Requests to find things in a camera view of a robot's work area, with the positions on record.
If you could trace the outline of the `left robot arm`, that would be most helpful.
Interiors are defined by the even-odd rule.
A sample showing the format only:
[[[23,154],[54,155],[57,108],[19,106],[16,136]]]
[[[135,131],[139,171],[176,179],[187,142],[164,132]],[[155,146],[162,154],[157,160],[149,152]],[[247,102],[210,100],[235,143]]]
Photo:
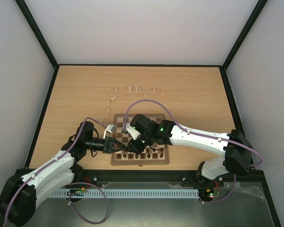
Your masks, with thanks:
[[[13,175],[6,181],[0,194],[0,214],[17,227],[23,226],[55,191],[82,178],[83,168],[78,162],[88,150],[112,154],[125,147],[115,138],[100,138],[92,122],[82,122],[53,158],[28,174]]]

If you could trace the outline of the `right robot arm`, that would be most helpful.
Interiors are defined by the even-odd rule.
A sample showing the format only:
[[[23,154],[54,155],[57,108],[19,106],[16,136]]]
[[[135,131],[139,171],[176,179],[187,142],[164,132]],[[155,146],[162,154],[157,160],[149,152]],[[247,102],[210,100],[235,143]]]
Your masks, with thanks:
[[[174,121],[155,122],[137,114],[130,122],[124,122],[122,131],[132,137],[127,151],[136,154],[154,143],[193,147],[216,154],[216,158],[203,161],[198,167],[196,177],[202,185],[208,185],[227,173],[239,176],[249,173],[252,146],[238,130],[232,130],[231,133],[200,131]]]

